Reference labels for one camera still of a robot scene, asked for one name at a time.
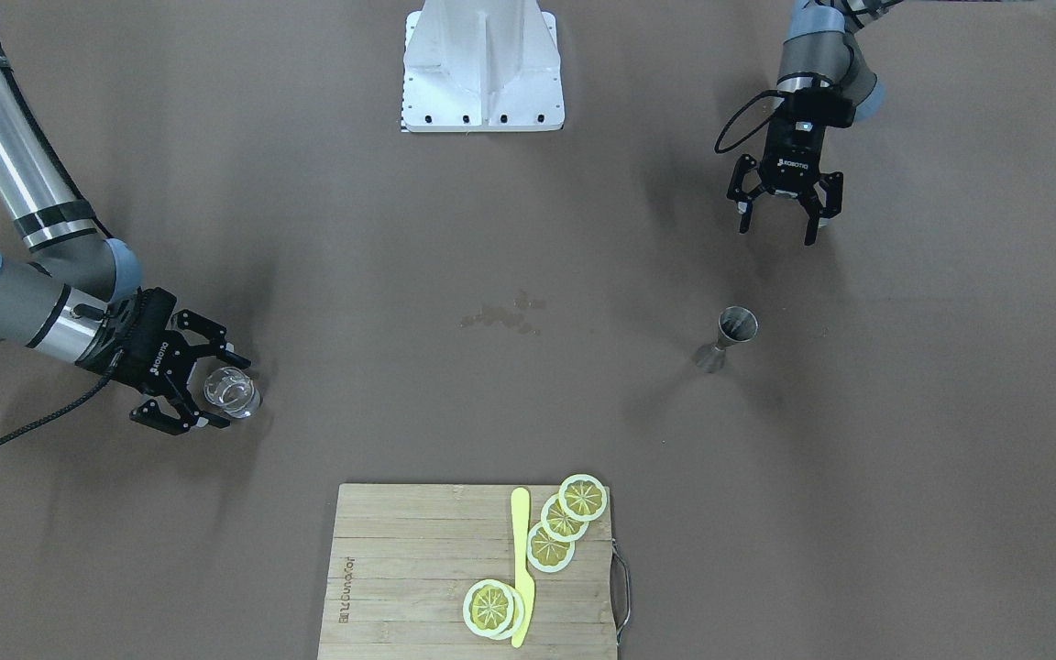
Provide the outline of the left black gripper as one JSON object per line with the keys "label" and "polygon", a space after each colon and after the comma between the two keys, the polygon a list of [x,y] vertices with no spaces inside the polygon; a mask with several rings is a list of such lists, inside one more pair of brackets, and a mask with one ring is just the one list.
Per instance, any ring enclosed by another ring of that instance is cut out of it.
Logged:
{"label": "left black gripper", "polygon": [[[802,199],[808,214],[804,244],[817,242],[824,221],[842,212],[845,174],[821,171],[825,131],[829,127],[848,128],[855,118],[855,103],[837,89],[797,89],[776,92],[781,100],[771,116],[765,140],[763,157],[742,155],[731,174],[728,199],[737,205],[739,234],[749,231],[754,201],[771,193],[774,196]],[[757,171],[759,180],[746,188],[746,177]]]}

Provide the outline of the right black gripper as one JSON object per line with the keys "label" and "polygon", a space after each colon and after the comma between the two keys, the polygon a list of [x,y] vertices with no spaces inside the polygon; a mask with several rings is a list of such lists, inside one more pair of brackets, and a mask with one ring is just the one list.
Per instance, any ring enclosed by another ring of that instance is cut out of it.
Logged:
{"label": "right black gripper", "polygon": [[226,429],[230,419],[203,410],[189,392],[194,364],[214,357],[230,367],[247,370],[252,362],[227,341],[225,326],[194,312],[176,312],[176,296],[162,288],[138,290],[110,304],[97,335],[97,371],[103,372],[121,352],[112,380],[138,389],[144,397],[130,411],[130,421],[167,435],[206,426]]}

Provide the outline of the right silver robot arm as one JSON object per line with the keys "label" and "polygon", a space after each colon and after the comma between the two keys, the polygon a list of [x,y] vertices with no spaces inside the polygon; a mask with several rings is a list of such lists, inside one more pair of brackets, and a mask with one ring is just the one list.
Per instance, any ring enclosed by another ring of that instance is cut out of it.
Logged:
{"label": "right silver robot arm", "polygon": [[142,392],[131,421],[164,434],[231,423],[197,406],[189,381],[203,359],[235,370],[250,360],[235,354],[225,326],[180,310],[168,290],[143,287],[138,256],[106,231],[56,155],[1,38],[0,200],[30,257],[0,252],[0,343],[95,373],[95,391],[114,381]]}

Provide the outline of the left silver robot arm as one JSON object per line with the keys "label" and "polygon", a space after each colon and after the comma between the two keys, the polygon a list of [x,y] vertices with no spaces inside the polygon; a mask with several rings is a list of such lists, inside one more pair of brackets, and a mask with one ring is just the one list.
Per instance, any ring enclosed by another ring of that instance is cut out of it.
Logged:
{"label": "left silver robot arm", "polygon": [[804,243],[842,212],[845,175],[821,170],[827,128],[848,128],[876,112],[885,87],[868,67],[856,34],[884,17],[893,1],[797,1],[781,49],[775,88],[752,102],[776,99],[767,117],[763,155],[742,155],[733,168],[728,199],[736,202],[739,233],[747,233],[754,202],[763,193],[796,200],[805,213]]}

